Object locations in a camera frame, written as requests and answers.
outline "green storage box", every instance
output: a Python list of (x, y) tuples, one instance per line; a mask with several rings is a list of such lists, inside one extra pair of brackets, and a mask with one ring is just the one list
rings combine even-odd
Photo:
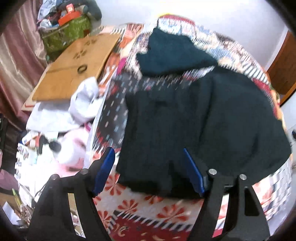
[(86, 15), (75, 18), (55, 30), (40, 30), (47, 52), (47, 61), (55, 61), (75, 40), (84, 38), (91, 31), (91, 22)]

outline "black garment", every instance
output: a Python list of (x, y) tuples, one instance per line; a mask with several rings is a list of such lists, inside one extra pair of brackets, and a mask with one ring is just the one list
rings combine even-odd
[(186, 89), (126, 96), (128, 121), (117, 172), (133, 191), (195, 198), (182, 163), (189, 148), (224, 175), (252, 183), (275, 172), (291, 149), (281, 121), (246, 76), (216, 67)]
[(149, 37), (147, 53), (138, 53), (137, 59), (142, 74), (151, 77), (217, 65), (217, 61), (196, 48), (189, 37), (168, 34), (158, 28)]

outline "pink satin curtain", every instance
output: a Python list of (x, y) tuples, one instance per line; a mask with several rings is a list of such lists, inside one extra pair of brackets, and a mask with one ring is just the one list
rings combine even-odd
[(0, 113), (19, 127), (29, 115), (20, 109), (46, 67), (36, 29), (40, 0), (27, 0), (0, 36)]

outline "silver bolt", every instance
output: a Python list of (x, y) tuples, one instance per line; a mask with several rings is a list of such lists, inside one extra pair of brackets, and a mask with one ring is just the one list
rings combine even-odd
[(215, 169), (211, 168), (209, 170), (209, 173), (212, 174), (212, 175), (216, 175), (217, 174), (217, 171)]
[(247, 176), (245, 174), (241, 174), (241, 175), (239, 175), (239, 178), (242, 179), (242, 180), (246, 180)]
[(83, 168), (83, 169), (80, 171), (80, 173), (81, 173), (82, 175), (88, 174), (88, 172), (89, 172), (89, 170), (86, 169), (86, 168)]
[(53, 175), (50, 176), (50, 179), (52, 179), (52, 180), (56, 180), (58, 178), (59, 178), (58, 174), (53, 174)]

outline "dark clothing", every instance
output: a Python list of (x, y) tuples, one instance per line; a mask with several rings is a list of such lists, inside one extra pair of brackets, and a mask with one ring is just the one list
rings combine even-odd
[(195, 198), (182, 160), (193, 151), (223, 175), (256, 183), (291, 149), (268, 99), (245, 75), (215, 67), (188, 89), (126, 96), (128, 121), (117, 172), (133, 191)]
[(189, 37), (168, 34), (158, 28), (149, 37), (147, 53), (138, 53), (137, 59), (142, 74), (150, 77), (217, 65), (217, 61), (196, 48)]

